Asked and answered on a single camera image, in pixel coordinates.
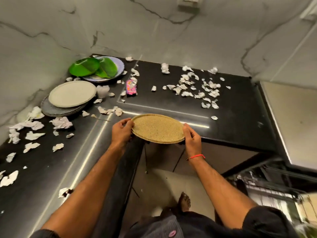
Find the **red string bracelet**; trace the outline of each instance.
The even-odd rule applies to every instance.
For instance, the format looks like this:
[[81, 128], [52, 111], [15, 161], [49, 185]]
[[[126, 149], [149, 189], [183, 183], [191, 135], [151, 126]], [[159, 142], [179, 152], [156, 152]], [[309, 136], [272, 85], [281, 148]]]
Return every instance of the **red string bracelet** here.
[[199, 155], [194, 155], [194, 156], [192, 156], [192, 157], [190, 157], [190, 158], [187, 158], [186, 160], [190, 160], [190, 159], [195, 158], [195, 157], [198, 157], [198, 156], [203, 156], [203, 158], [205, 159], [205, 156], [204, 156], [204, 155], [199, 154]]

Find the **electrical outlet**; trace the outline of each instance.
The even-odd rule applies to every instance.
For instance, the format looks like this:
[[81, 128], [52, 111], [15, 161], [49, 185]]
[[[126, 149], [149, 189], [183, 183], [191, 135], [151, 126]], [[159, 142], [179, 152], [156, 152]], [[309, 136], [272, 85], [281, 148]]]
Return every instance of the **electrical outlet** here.
[[177, 0], [178, 6], [200, 8], [203, 0]]

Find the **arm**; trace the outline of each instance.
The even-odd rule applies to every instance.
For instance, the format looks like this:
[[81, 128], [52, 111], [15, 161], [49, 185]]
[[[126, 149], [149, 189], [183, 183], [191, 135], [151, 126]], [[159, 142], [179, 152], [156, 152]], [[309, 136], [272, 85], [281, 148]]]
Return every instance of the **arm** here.
[[[201, 154], [201, 138], [188, 125], [183, 127], [188, 157]], [[197, 172], [222, 222], [229, 228], [242, 228], [245, 216], [257, 204], [233, 187], [202, 156], [189, 160]]]
[[130, 139], [133, 124], [128, 118], [113, 125], [108, 150], [41, 229], [54, 231], [61, 238], [85, 238], [91, 235], [112, 176]]

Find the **woven tray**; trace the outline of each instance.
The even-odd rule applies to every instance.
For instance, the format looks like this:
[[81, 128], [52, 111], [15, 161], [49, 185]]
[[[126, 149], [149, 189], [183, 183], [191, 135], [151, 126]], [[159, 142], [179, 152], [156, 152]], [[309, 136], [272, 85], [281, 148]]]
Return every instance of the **woven tray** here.
[[175, 144], [185, 139], [183, 124], [176, 119], [159, 114], [135, 116], [132, 132], [147, 141], [158, 144]]

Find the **gray plate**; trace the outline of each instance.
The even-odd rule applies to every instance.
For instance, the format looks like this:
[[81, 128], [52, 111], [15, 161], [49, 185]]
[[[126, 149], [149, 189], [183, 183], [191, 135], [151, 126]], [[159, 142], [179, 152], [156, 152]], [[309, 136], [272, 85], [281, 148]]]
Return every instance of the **gray plate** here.
[[49, 102], [49, 96], [46, 96], [45, 99], [41, 102], [41, 109], [43, 114], [49, 117], [63, 117], [63, 116], [69, 116], [74, 113], [77, 113], [81, 111], [87, 103], [81, 104], [76, 107], [71, 108], [59, 108], [54, 106]]

